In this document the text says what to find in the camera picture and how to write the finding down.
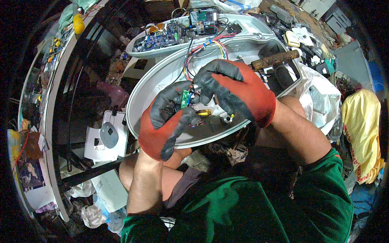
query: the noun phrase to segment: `yellow plastic bag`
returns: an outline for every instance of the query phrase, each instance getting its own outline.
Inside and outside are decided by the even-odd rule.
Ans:
[[[370,184],[385,166],[378,139],[381,104],[373,92],[361,89],[347,97],[341,110],[357,181]]]

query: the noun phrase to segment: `concrete floor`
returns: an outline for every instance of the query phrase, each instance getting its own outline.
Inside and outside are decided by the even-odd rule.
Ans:
[[[291,16],[296,18],[297,22],[308,24],[315,37],[319,38],[319,40],[326,45],[327,48],[336,50],[336,47],[333,47],[327,39],[327,37],[331,37],[336,40],[336,34],[326,23],[317,21],[299,6],[296,6],[288,0],[262,0],[259,5],[259,9],[260,11],[273,13],[270,10],[270,7],[273,4],[289,12]]]

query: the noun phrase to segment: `wooden handle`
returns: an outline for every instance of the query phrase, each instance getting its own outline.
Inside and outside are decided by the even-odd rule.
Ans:
[[[262,58],[256,61],[251,62],[251,66],[253,70],[259,70],[262,68],[267,68],[269,66],[273,66],[274,64],[281,64],[283,61],[290,61],[295,58],[299,58],[300,54],[297,50],[287,51],[282,53],[277,53],[272,56],[268,56],[266,58]]]

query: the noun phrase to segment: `gloved hand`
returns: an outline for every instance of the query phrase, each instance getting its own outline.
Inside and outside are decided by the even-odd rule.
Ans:
[[[191,85],[191,81],[182,81],[167,86],[143,112],[138,141],[151,158],[167,161],[172,156],[175,141],[184,127],[201,121],[191,107],[181,109],[182,91],[188,90]],[[198,99],[197,95],[191,101],[198,103]]]
[[[215,59],[203,66],[193,83],[201,88],[200,102],[208,104],[213,94],[228,114],[239,110],[260,127],[267,127],[275,112],[275,95],[244,63]]]

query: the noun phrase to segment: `person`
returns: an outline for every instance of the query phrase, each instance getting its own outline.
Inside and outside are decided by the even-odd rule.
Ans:
[[[266,128],[269,136],[264,136],[273,139],[273,148],[284,146],[290,157],[278,163],[294,160],[303,168],[293,199],[269,190],[250,173],[227,171],[202,180],[193,169],[174,170],[191,152],[174,150],[176,138],[185,126],[199,122],[191,107],[177,109],[182,91],[195,84],[201,93],[193,103],[207,104],[215,95],[227,113],[238,112]],[[129,192],[121,242],[348,240],[353,207],[338,152],[305,118],[296,98],[277,100],[244,63],[216,59],[199,70],[193,83],[167,86],[143,112],[140,124],[137,161],[124,161],[119,170]],[[261,160],[261,154],[255,156]],[[170,230],[159,218],[163,205],[176,209]]]

